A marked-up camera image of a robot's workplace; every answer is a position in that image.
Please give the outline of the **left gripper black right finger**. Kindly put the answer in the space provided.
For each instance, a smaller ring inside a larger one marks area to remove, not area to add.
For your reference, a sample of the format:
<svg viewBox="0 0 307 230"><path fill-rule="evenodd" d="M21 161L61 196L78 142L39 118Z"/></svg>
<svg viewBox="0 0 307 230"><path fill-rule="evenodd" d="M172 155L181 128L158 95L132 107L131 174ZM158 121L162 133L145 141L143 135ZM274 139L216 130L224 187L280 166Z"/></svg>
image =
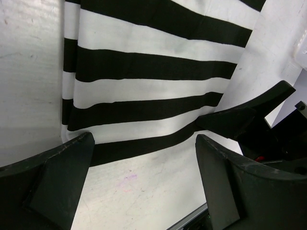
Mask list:
<svg viewBox="0 0 307 230"><path fill-rule="evenodd" d="M306 229L306 176L251 160L206 135L195 147L214 230Z"/></svg>

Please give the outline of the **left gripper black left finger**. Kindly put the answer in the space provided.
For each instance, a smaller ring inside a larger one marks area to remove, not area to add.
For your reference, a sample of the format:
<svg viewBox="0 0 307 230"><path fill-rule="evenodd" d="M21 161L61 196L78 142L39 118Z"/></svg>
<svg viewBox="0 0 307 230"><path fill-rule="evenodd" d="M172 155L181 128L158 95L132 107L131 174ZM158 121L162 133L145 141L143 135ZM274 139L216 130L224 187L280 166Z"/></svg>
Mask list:
<svg viewBox="0 0 307 230"><path fill-rule="evenodd" d="M91 133L0 169L2 230L71 229L94 151Z"/></svg>

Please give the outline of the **black white striped tank top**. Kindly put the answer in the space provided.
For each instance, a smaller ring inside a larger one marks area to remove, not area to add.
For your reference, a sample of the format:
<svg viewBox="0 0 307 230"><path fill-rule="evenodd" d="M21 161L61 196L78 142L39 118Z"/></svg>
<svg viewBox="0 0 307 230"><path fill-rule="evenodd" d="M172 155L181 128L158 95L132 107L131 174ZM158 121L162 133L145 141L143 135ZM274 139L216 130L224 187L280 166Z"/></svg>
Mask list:
<svg viewBox="0 0 307 230"><path fill-rule="evenodd" d="M170 150L219 104L262 0L67 0L61 138L92 166Z"/></svg>

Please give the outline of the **aluminium rail frame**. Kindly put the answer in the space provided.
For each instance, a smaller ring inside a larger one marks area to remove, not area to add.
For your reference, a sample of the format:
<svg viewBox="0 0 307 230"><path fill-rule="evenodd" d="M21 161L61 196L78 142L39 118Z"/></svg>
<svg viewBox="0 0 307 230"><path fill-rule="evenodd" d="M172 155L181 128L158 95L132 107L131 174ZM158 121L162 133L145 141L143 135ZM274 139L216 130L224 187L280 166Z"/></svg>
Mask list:
<svg viewBox="0 0 307 230"><path fill-rule="evenodd" d="M207 209L208 209L207 203L201 205L196 210L185 216L183 219L181 219L180 221L169 227L167 230L183 230L192 221L197 219L199 216L203 215Z"/></svg>

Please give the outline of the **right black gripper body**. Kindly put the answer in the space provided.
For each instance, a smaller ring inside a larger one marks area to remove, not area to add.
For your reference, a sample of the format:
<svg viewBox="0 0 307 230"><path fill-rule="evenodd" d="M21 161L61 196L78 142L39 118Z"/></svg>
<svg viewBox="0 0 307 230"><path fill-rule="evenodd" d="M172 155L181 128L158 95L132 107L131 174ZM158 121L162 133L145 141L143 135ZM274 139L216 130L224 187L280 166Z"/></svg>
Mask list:
<svg viewBox="0 0 307 230"><path fill-rule="evenodd" d="M237 141L243 155L257 162L305 158L307 118L292 112L274 127L264 118L256 118Z"/></svg>

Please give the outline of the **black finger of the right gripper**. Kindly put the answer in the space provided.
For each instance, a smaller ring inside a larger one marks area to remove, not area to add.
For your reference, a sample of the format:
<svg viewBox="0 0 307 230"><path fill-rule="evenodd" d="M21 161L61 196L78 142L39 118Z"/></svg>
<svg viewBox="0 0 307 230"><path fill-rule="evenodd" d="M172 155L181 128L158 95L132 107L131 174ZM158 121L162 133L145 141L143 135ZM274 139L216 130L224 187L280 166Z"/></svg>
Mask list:
<svg viewBox="0 0 307 230"><path fill-rule="evenodd" d="M282 80L258 97L230 109L199 116L196 125L220 136L237 139L252 122L264 118L295 92Z"/></svg>

